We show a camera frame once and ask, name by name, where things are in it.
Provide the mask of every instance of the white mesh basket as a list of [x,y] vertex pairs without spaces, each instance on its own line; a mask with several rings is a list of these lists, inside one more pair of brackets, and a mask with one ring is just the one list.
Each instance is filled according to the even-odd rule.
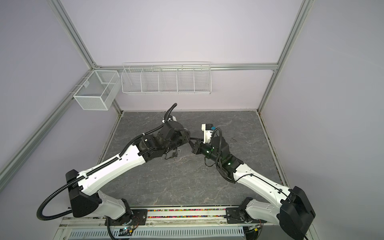
[[125,67],[121,73],[122,91],[126,94],[211,93],[209,65],[185,67]]
[[94,70],[73,97],[84,110],[108,110],[120,90],[121,78],[114,70]]

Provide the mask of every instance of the gray marble tabletop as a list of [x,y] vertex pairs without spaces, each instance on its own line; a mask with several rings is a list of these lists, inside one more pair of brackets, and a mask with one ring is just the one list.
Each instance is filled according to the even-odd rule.
[[[105,159],[122,151],[136,135],[160,125],[163,115],[164,112],[125,112]],[[192,137],[203,137],[203,123],[220,127],[233,155],[253,170],[281,183],[256,112],[173,112],[172,115],[191,131]],[[134,207],[239,205],[245,197],[266,202],[246,186],[224,180],[214,167],[205,166],[204,157],[194,155],[189,144],[179,148],[181,153],[177,158],[155,158],[125,172],[101,190],[114,198],[125,198]]]

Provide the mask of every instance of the robotic arm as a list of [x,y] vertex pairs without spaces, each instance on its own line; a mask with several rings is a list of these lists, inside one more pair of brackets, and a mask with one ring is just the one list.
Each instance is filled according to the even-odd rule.
[[[229,145],[222,137],[220,128],[212,124],[203,124],[204,138],[192,138],[190,132],[175,117],[170,116],[176,103],[164,115],[163,124],[142,133],[132,139],[121,151],[103,163],[90,169],[66,173],[67,184],[51,194],[38,208],[37,218],[51,220],[73,213],[74,217],[83,217],[90,213],[107,217],[106,225],[129,225],[134,218],[133,212],[125,199],[115,199],[99,189],[124,172],[161,157],[179,146],[189,143],[194,154],[203,154],[206,159],[214,160],[221,176],[232,183],[241,183],[264,197],[269,203],[258,202],[247,197],[243,203],[227,214],[228,222],[252,222],[262,219],[280,224],[292,238],[301,240],[312,223],[315,213],[305,193],[295,187],[289,189],[275,183],[248,167],[243,161],[233,156]],[[160,130],[157,135],[151,133]],[[72,209],[53,216],[44,216],[43,209],[63,190],[68,189]]]

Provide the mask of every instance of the white wall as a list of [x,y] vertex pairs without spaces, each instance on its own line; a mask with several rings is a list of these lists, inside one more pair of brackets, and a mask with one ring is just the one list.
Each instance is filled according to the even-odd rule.
[[383,1],[316,1],[262,111],[321,240],[384,239],[383,12]]
[[[72,169],[97,164],[102,148],[116,120],[114,109],[84,111],[73,101],[71,107],[44,138],[16,176],[0,193],[2,239],[50,240],[62,218],[36,218],[40,204],[66,184]],[[43,211],[54,215],[70,207],[68,192],[56,196]]]
[[47,1],[0,1],[0,167],[87,70]]
[[212,71],[211,94],[126,95],[116,100],[125,111],[257,109],[272,70]]
[[98,65],[277,62],[301,0],[62,0]]

